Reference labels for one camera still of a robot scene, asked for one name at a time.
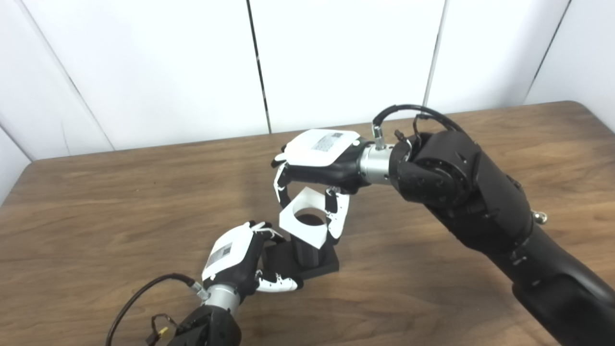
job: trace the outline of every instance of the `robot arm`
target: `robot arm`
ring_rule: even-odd
[[[202,305],[177,326],[169,346],[237,346],[241,330],[235,316],[247,296],[303,287],[299,278],[257,269],[265,241],[285,240],[266,222],[246,222],[218,238],[203,270],[203,289],[197,293]]]
[[[398,143],[385,144],[382,121],[398,110],[423,113],[415,118],[414,135],[396,131]],[[446,131],[419,132],[419,118],[434,119]],[[372,129],[374,142],[357,137],[323,162],[326,166],[295,161],[311,155],[314,146],[293,140],[285,147],[286,179],[339,186],[350,194],[373,183],[392,185],[496,264],[513,282],[516,298],[559,343],[615,344],[613,289],[543,232],[539,223],[546,216],[530,209],[521,185],[456,123],[426,107],[400,105],[381,112]],[[324,140],[339,132],[309,130],[297,138],[311,134]]]

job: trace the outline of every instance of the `white wall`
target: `white wall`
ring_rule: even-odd
[[[0,206],[30,160],[0,129]]]
[[[430,71],[438,110],[520,104],[566,3],[252,1],[272,130],[421,103]],[[244,0],[0,1],[0,50],[0,124],[33,159],[268,131]]]
[[[581,102],[615,131],[615,2],[574,0],[526,99]]]
[[[443,3],[252,1],[272,130],[365,123],[421,103]]]
[[[116,149],[268,132],[245,1],[25,4]]]
[[[0,123],[34,159],[112,150],[18,1],[0,1]]]
[[[567,3],[450,0],[427,106],[451,113],[522,104]]]

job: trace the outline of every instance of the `barcode label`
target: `barcode label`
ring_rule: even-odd
[[[216,263],[217,261],[225,258],[228,254],[230,254],[231,247],[232,247],[232,243],[228,243],[227,245],[224,245],[223,247],[217,249],[213,254],[211,254],[209,256],[209,259],[207,260],[205,269],[207,269],[207,267],[209,267],[210,265]]]
[[[324,151],[324,152],[328,152],[331,147],[335,144],[335,142],[337,142],[342,135],[344,135],[341,132],[334,132],[332,134],[326,134],[324,135],[318,142],[316,142],[316,144],[314,144],[314,146],[312,147],[312,150],[320,150],[320,151]]]

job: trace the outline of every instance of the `wood grain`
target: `wood grain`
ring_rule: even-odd
[[[549,213],[546,232],[615,286],[615,136],[573,102],[452,118]],[[395,128],[410,122],[384,125]],[[0,339],[100,345],[151,278],[198,278],[222,232],[277,220],[269,162],[295,135],[35,161],[0,208]],[[242,345],[556,345],[502,273],[392,188],[351,199],[336,250],[339,273],[242,304]],[[114,344],[141,345],[151,315],[180,320],[197,304],[183,285],[163,283],[129,311]]]

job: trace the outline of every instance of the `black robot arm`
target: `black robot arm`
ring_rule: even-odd
[[[615,345],[615,292],[544,233],[518,182],[462,131],[398,137],[389,179],[405,200],[497,265],[559,343]]]
[[[382,122],[399,110],[421,112],[415,133],[406,137],[396,131],[399,141],[386,144]],[[417,119],[436,120],[445,131],[419,132]],[[615,345],[613,289],[544,233],[539,223],[546,216],[530,209],[522,186],[459,125],[430,108],[395,105],[376,116],[372,130],[374,141],[355,133],[356,140],[332,163],[311,166],[302,158],[321,156],[319,144],[343,131],[304,132],[280,156],[288,167],[285,180],[337,186],[349,194],[371,184],[392,185],[498,266],[513,282],[515,297],[559,343]],[[298,140],[308,134],[313,141]]]

